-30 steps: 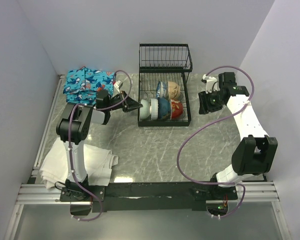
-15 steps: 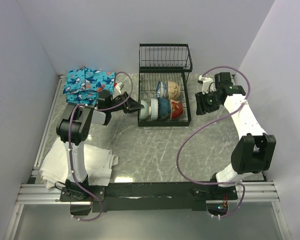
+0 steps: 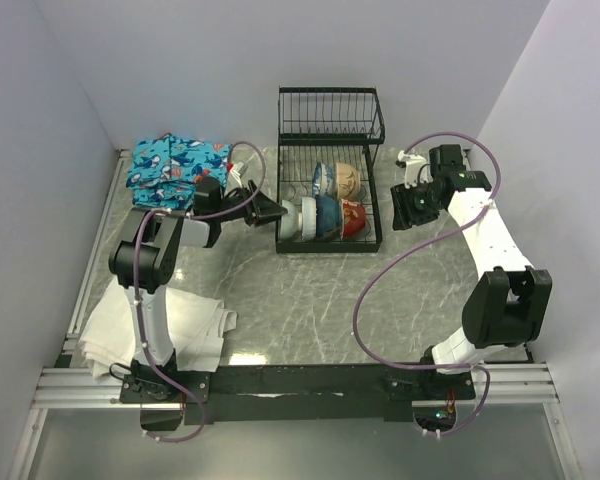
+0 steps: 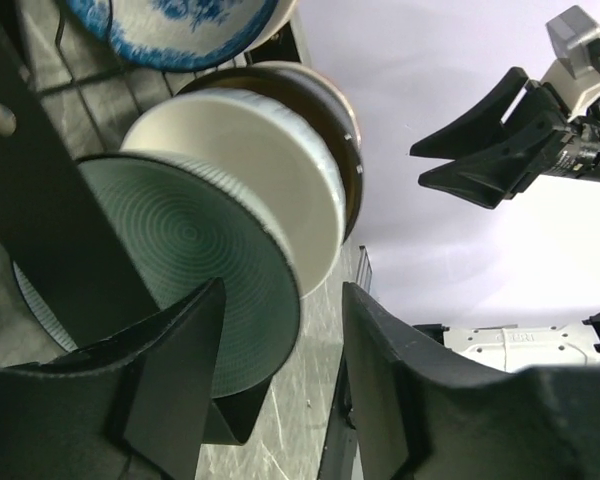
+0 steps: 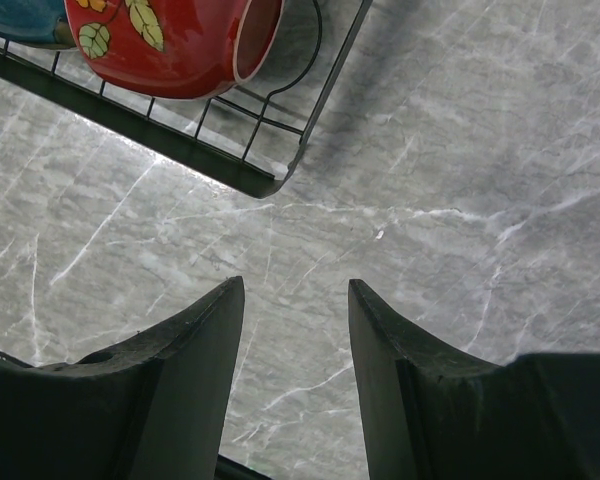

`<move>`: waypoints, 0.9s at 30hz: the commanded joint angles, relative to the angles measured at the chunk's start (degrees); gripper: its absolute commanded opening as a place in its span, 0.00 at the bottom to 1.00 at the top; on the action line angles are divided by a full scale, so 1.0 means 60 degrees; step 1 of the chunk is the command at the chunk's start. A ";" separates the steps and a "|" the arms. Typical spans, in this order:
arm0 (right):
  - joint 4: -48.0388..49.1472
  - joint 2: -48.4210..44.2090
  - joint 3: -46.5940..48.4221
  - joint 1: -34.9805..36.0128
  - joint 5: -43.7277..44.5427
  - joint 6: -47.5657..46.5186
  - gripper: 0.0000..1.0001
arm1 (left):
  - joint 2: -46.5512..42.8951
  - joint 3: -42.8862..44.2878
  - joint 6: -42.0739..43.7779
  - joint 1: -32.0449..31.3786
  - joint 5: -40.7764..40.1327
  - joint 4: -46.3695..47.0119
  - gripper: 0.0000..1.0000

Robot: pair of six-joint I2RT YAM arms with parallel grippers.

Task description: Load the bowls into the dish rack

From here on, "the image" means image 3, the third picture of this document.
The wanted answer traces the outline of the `plain white bowl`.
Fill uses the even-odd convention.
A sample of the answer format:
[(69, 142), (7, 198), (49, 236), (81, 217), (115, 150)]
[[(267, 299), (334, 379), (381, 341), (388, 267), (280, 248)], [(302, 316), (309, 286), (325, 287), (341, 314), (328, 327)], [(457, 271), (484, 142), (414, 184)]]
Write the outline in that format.
[(301, 217), (301, 240), (313, 241), (317, 235), (317, 200), (314, 197), (302, 198)]

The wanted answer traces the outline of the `cream bowl with brown outside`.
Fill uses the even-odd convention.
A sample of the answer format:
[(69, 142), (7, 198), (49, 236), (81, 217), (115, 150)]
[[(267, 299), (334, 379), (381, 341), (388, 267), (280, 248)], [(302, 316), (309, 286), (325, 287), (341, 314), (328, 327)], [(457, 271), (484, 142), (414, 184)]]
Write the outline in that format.
[(335, 164), (336, 194), (339, 199), (356, 200), (361, 189), (359, 171), (352, 165), (338, 162)]

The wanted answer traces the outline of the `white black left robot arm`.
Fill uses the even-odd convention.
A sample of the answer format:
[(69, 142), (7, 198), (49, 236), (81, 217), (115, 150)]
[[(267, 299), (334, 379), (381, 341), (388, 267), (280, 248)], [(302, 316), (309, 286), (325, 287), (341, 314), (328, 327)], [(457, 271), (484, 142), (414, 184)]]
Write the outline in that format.
[(193, 244), (211, 248), (222, 224), (242, 220), (249, 226), (275, 222), (288, 209), (252, 181), (226, 193), (213, 177), (196, 186), (193, 206), (170, 213), (134, 207), (127, 214), (108, 260), (110, 272), (130, 301), (135, 352), (130, 373), (146, 375), (144, 389), (156, 401), (173, 399), (180, 388), (175, 346), (169, 336), (166, 286), (173, 276), (183, 230), (193, 228)]

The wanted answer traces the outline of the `black wire dish rack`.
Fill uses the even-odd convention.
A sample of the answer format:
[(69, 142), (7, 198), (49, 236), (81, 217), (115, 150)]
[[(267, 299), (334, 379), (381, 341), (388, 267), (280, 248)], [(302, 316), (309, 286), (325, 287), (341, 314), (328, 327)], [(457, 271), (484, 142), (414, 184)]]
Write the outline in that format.
[(374, 166), (385, 140), (385, 122), (373, 87), (299, 87), (278, 90), (277, 196), (301, 214), (301, 200), (312, 195), (318, 162), (338, 162), (360, 173), (356, 200), (366, 210), (366, 227), (355, 237), (303, 242), (301, 228), (286, 241), (275, 234), (279, 254), (376, 253), (383, 240)]

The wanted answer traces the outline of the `brown interior dark bowl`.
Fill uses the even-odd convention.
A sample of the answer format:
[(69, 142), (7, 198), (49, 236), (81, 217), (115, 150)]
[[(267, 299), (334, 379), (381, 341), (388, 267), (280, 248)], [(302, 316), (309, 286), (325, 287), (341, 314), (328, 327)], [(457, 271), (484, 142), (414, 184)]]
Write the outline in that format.
[(340, 237), (342, 213), (340, 203), (330, 196), (316, 196), (316, 238), (333, 240)]

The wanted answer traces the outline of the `blue white patterned bowl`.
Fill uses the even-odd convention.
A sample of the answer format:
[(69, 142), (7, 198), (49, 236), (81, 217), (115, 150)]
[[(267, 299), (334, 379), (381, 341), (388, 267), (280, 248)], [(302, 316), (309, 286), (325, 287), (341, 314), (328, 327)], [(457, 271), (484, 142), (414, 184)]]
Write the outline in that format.
[(312, 179), (312, 195), (314, 197), (329, 196), (334, 198), (336, 190), (335, 169), (327, 163), (318, 162), (315, 166)]

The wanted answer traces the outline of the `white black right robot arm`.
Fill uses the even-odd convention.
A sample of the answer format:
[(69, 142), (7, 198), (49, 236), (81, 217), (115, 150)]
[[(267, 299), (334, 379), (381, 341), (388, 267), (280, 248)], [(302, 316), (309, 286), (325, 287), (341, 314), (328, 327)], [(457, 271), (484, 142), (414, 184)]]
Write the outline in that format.
[(420, 391), (440, 398), (453, 375), (489, 355), (535, 340), (552, 290), (552, 278), (519, 250), (482, 171), (470, 170), (458, 145), (440, 145), (428, 156), (400, 152), (404, 180), (392, 187), (396, 231), (422, 226), (446, 211), (461, 228), (478, 282), (461, 312), (461, 325), (433, 346), (433, 364), (418, 374)]

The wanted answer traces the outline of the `pale green bowl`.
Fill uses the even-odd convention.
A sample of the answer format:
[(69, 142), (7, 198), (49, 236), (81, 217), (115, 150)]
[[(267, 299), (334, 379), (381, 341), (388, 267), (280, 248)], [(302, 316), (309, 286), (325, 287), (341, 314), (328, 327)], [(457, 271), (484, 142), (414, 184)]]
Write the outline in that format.
[(281, 206), (285, 209), (285, 213), (280, 218), (278, 238), (286, 241), (292, 239), (301, 228), (301, 214), (288, 200), (282, 200)]

